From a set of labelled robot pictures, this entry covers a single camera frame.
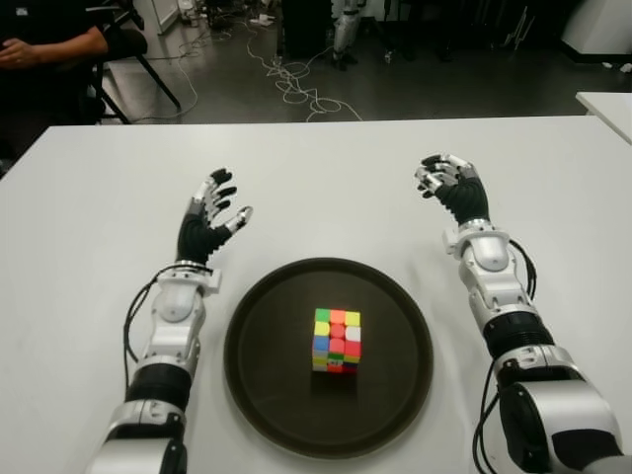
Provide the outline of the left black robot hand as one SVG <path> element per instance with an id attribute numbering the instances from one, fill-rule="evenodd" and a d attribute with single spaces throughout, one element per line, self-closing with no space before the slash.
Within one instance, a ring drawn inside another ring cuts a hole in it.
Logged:
<path id="1" fill-rule="evenodd" d="M 208 258 L 234 234 L 245 227 L 253 214 L 253 207 L 245 206 L 236 214 L 215 226 L 213 219 L 230 204 L 237 192 L 228 186 L 232 173 L 225 168 L 210 173 L 189 200 L 180 225 L 177 240 L 177 262 L 193 262 L 205 266 Z"/>

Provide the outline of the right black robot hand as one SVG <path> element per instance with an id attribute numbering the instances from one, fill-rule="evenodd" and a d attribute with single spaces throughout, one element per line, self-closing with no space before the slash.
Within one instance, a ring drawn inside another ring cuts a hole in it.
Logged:
<path id="1" fill-rule="evenodd" d="M 423 198 L 436 198 L 458 225 L 476 219 L 490 221 L 487 193 L 472 163 L 439 153 L 424 158 L 415 177 Z"/>

